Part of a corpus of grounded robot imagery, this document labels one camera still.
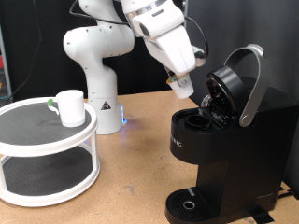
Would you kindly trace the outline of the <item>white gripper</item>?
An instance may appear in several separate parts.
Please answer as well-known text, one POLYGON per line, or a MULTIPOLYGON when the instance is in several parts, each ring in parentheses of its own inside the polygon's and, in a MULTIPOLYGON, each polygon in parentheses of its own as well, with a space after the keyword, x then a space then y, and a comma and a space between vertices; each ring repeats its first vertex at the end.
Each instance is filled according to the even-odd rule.
POLYGON ((185 28, 180 25, 158 37, 145 38, 144 41, 149 54, 168 68, 166 69, 168 76, 182 75, 177 76, 178 85, 187 86, 189 83, 187 73, 195 68, 196 61, 185 28))

